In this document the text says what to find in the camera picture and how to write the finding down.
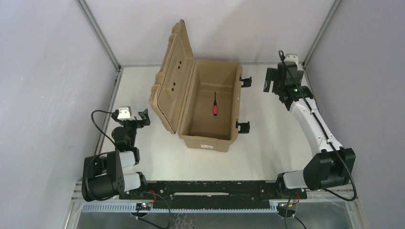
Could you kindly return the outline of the red handled screwdriver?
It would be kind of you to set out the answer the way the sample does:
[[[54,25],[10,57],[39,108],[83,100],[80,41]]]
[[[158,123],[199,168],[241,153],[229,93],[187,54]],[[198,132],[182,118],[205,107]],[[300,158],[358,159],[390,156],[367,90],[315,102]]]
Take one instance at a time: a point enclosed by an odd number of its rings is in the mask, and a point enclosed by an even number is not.
[[[218,115],[218,106],[217,106],[217,100],[216,100],[216,92],[214,92],[213,115],[214,115],[214,116],[217,116],[217,115]]]

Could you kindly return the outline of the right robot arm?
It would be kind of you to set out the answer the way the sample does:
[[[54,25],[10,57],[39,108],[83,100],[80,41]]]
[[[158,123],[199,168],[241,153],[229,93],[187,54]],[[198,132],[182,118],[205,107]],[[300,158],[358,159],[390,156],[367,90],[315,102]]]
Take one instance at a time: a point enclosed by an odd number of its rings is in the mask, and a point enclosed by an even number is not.
[[[266,71],[264,92],[272,92],[294,116],[312,152],[312,159],[302,170],[278,174],[283,189],[325,190],[344,186],[352,180],[356,155],[331,133],[321,117],[311,90],[302,85],[303,71],[295,62],[280,62]]]

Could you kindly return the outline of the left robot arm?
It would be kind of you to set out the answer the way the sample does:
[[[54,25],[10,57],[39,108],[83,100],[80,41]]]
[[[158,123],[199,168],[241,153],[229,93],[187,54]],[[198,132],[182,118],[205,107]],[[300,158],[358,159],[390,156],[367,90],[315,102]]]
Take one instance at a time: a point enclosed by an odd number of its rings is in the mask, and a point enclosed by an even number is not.
[[[129,106],[109,112],[119,124],[108,136],[114,150],[84,160],[81,192],[85,201],[105,201],[131,190],[145,191],[147,181],[142,172],[125,173],[124,169],[140,162],[135,147],[137,130],[150,125],[148,110],[139,112],[140,119],[132,116]]]

